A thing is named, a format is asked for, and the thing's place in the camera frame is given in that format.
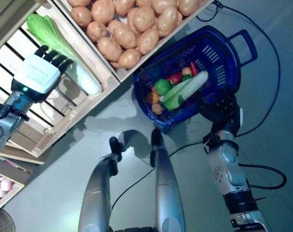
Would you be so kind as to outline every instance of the cable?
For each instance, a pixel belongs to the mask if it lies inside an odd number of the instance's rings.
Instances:
[[[277,186],[271,186],[271,187],[268,187],[268,186],[259,186],[259,185],[250,185],[248,184],[248,186],[250,188],[256,188],[256,189],[267,189],[267,190],[275,190],[275,189],[280,189],[282,187],[284,187],[287,183],[287,177],[286,175],[281,172],[280,170],[278,169],[275,169],[275,168],[272,168],[272,167],[269,167],[269,166],[264,166],[264,165],[256,165],[256,164],[243,164],[243,163],[239,163],[239,166],[241,167],[248,167],[248,168],[263,168],[263,169],[268,169],[268,170],[271,170],[279,175],[282,176],[283,178],[283,181],[281,184],[277,185]]]
[[[116,203],[118,202],[118,200],[128,191],[130,190],[132,187],[134,187],[136,184],[138,184],[140,181],[142,181],[144,178],[146,178],[152,171],[154,171],[155,168],[153,168],[151,171],[149,171],[147,174],[145,174],[141,179],[139,179],[138,181],[136,181],[135,183],[133,183],[131,186],[129,186],[125,191],[122,192],[121,195],[119,195],[119,197],[116,199],[116,201],[113,203],[112,208],[111,208],[111,213],[113,211],[114,206],[116,205]]]
[[[202,144],[203,142],[196,142],[196,143],[192,143],[192,144],[187,144],[184,145],[182,147],[180,147],[179,149],[175,150],[173,153],[171,153],[169,155],[169,157],[173,156],[176,152],[188,147],[188,146],[193,146],[193,145],[197,145],[197,144]],[[149,171],[147,174],[145,174],[141,179],[139,179],[138,181],[136,181],[135,183],[133,183],[131,186],[129,186],[127,189],[125,189],[121,195],[119,195],[119,197],[116,199],[116,201],[113,203],[112,208],[111,208],[111,212],[113,211],[114,206],[116,205],[116,203],[118,202],[118,200],[128,191],[130,190],[132,187],[134,187],[136,184],[138,184],[140,181],[142,181],[144,178],[146,178],[149,174],[151,174],[152,171],[154,171],[155,168],[151,169],[151,171]]]
[[[219,8],[223,8],[223,7],[222,7],[222,3],[220,3],[220,2],[217,1],[217,0],[214,1],[214,2],[212,2],[212,4],[216,5],[216,10],[215,10],[214,15],[213,15],[211,18],[209,18],[209,19],[201,19],[200,17],[198,17],[198,15],[196,15],[196,18],[197,18],[199,21],[202,21],[202,22],[209,22],[209,21],[211,21],[211,20],[214,19],[215,16],[218,14],[218,12],[219,12]]]
[[[5,110],[3,111],[2,115],[0,116],[0,120],[7,117],[10,112],[11,106],[7,105]]]

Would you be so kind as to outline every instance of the blue basket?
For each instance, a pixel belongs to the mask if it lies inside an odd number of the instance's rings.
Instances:
[[[231,39],[243,36],[251,53],[251,59],[241,63]],[[199,89],[199,95],[211,102],[214,93],[226,86],[234,92],[240,87],[241,67],[257,59],[253,40],[246,30],[241,30],[231,37],[225,37],[211,26],[205,26],[177,41],[167,49],[152,56],[133,74],[136,99],[142,111],[160,129],[172,128],[174,125],[198,113],[194,94],[175,110],[164,110],[161,115],[152,112],[151,104],[146,101],[151,87],[159,79],[165,79],[179,73],[193,62],[198,71],[207,71],[209,78]]]

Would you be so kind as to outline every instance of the wooden crate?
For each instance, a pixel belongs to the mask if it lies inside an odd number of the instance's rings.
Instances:
[[[11,9],[11,2],[4,1],[0,9]],[[29,122],[21,126],[7,143],[8,146],[0,152],[3,157],[43,164],[46,156],[41,159],[40,155],[107,97],[120,82],[89,48],[88,43],[53,1],[48,0],[42,6],[43,1],[23,0],[20,3],[24,6],[14,6],[16,10],[23,9],[22,13],[10,15],[10,21],[15,24],[3,24],[0,28],[0,34],[4,35],[3,39],[0,38],[0,103],[11,93],[11,80],[23,59],[33,54],[39,46],[35,38],[26,31],[26,16],[34,11],[40,15],[48,15],[56,22],[66,40],[82,57],[102,86],[99,96],[88,95],[73,80],[63,75],[58,88],[52,91],[47,100],[31,107],[27,113]],[[24,37],[28,39],[28,44],[22,43]]]
[[[12,189],[0,199],[0,208],[2,208],[10,199],[12,199],[26,184],[29,172],[16,168],[0,160],[0,175],[14,182]]]
[[[127,77],[129,77],[136,69],[138,69],[148,58],[150,58],[160,47],[162,47],[169,39],[171,39],[182,27],[188,24],[196,15],[201,12],[205,7],[213,2],[213,0],[198,0],[200,1],[200,7],[190,16],[183,19],[181,24],[179,24],[168,36],[162,38],[154,47],[154,49],[141,57],[140,61],[131,69],[114,69],[110,63],[103,57],[99,52],[94,43],[87,37],[85,32],[76,24],[70,15],[72,7],[68,4],[67,0],[54,0],[55,4],[60,8],[62,12],[67,16],[71,23],[78,29],[80,34],[85,38],[91,49],[102,59],[103,63],[109,68],[109,70],[118,78],[119,81],[123,82]],[[120,21],[127,23],[126,17],[120,17]]]

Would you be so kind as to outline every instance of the wooden slat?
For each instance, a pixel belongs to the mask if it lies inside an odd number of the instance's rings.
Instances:
[[[5,13],[0,13],[0,48],[25,22],[27,15],[36,11],[43,2],[44,0],[10,1]]]
[[[26,123],[23,123],[21,125],[19,132],[36,143],[39,142],[44,136],[43,134],[39,133],[37,130],[35,130],[33,127]]]
[[[7,143],[6,147],[0,152],[0,156],[14,159],[14,160],[20,160],[20,161],[43,165],[48,157],[48,153],[44,153],[40,155],[38,158],[36,158],[30,153],[23,151],[21,149],[18,149],[16,147],[12,147],[12,144]]]
[[[34,147],[37,145],[36,142],[24,136],[23,134],[16,132],[14,133],[10,140],[11,143],[16,144],[21,147],[21,149],[31,152]]]
[[[33,173],[35,171],[35,169],[38,167],[38,165],[34,164],[34,163],[20,161],[17,159],[10,159],[7,157],[0,156],[0,160],[5,160],[6,162],[9,162],[12,165],[15,165],[16,167],[23,169],[25,172],[29,172],[29,173]]]
[[[0,160],[0,175],[21,185],[25,185],[29,178],[29,173],[15,168],[2,160]]]

